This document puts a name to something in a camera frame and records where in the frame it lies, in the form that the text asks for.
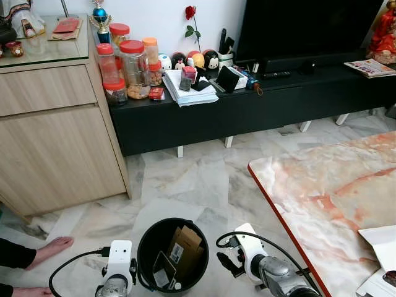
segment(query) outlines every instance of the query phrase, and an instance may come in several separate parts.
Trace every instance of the remote control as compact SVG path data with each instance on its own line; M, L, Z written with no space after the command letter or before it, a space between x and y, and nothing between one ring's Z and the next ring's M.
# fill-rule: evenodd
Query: remote control
M291 76L290 71L280 71L273 73L265 73L261 77L263 79L280 79L281 77L289 77L289 76Z

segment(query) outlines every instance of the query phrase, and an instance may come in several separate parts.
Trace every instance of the white table leg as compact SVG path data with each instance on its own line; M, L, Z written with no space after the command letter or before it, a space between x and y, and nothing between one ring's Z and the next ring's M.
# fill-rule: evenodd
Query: white table leg
M183 153L184 153L184 147L180 146L178 147L178 158L182 158L183 157Z
M225 138L225 141L224 141L224 146L227 148L227 149L229 149L231 146L232 146L232 144L233 144L233 136L229 136L229 137L226 137Z
M299 130L301 132L307 132L309 126L311 125L312 121L306 121L304 123L301 124L301 126L299 127Z
M344 122L345 122L345 120L346 120L346 118L349 116L349 113L346 113L346 114L341 114L339 117L338 117L338 119L336 120L336 124L337 125L339 125L339 126L341 126Z

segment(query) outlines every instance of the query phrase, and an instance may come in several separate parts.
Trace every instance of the black trash bin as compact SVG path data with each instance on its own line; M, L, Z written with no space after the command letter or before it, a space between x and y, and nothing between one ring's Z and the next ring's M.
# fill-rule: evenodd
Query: black trash bin
M160 288L156 285L153 276L153 266L157 255L160 251L167 252L169 245L172 241L172 237L177 227L188 228L194 230L202 238L200 246L204 248L200 261L195 270L183 281L180 290L167 290ZM187 291L193 287L204 275L206 267L209 261L209 247L208 242L201 230L193 224L192 221L188 221L182 218L167 218L159 221L148 229L140 240L139 247L137 249L137 276L146 289L154 291L160 291L162 293L180 295L180 292Z

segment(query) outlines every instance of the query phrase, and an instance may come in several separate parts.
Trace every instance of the television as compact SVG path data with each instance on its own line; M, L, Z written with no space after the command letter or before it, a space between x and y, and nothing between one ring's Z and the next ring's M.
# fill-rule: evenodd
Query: television
M236 59L268 61L350 53L384 0L247 0Z

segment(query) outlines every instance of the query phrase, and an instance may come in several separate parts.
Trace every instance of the human foot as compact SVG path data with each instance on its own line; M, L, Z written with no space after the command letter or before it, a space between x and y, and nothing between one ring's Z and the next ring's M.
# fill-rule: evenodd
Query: human foot
M53 297L49 288L14 288L11 297Z
M74 242L72 237L58 237L45 247L37 250L36 257L33 262L26 268L26 270L32 270L38 264L44 262L48 258L59 254L61 251L69 248Z

